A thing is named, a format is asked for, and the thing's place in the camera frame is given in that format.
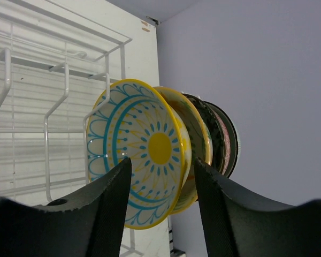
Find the red geometric pattern bowl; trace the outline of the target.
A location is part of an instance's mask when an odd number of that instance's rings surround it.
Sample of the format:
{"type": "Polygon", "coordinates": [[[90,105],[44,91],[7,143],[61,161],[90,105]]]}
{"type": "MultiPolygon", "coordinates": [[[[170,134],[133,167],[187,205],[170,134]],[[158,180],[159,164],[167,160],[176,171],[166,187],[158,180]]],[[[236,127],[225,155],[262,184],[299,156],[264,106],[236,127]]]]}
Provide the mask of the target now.
{"type": "Polygon", "coordinates": [[[184,94],[198,110],[211,136],[213,157],[211,166],[225,175],[228,167],[228,151],[223,127],[217,114],[203,100],[190,94],[184,94]]]}

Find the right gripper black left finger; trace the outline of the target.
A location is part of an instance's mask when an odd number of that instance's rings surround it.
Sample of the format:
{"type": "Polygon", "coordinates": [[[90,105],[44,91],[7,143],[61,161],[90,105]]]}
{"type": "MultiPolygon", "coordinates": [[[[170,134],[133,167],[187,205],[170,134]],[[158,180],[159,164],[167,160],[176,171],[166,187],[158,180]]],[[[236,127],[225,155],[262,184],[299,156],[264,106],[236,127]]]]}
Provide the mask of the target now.
{"type": "Polygon", "coordinates": [[[45,206],[0,197],[0,256],[118,256],[131,175],[126,158],[45,206]]]}

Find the white bowl yellow dots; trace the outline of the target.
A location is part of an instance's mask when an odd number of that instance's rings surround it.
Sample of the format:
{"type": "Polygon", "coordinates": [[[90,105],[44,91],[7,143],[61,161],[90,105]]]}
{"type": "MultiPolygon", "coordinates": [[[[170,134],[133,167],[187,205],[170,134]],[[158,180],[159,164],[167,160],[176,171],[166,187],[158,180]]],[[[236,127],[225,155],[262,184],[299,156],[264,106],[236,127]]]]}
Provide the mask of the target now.
{"type": "Polygon", "coordinates": [[[130,159],[127,228],[152,228],[175,208],[192,159],[185,130],[158,89],[143,81],[117,81],[97,99],[86,128],[88,177],[130,159]]]}

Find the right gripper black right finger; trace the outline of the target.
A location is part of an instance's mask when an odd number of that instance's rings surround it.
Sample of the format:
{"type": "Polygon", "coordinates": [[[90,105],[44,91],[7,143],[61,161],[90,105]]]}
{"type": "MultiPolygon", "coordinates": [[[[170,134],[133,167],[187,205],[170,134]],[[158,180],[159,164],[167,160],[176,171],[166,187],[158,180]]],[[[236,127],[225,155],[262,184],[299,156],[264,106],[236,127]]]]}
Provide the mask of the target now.
{"type": "Polygon", "coordinates": [[[321,256],[321,199],[292,206],[194,163],[208,256],[321,256]]]}

